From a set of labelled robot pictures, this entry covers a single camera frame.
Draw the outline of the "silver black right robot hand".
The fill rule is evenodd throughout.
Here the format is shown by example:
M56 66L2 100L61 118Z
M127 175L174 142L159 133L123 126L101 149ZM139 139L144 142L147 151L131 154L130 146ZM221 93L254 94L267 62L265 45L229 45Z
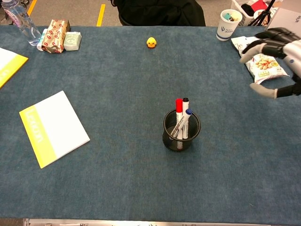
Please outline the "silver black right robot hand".
M260 84L252 83L250 88L258 94L272 99L301 94L301 38L292 31L283 28L269 28L255 35L257 40L251 42L242 51L241 63L246 63L257 54L265 54L283 59L293 72L293 85L268 89Z

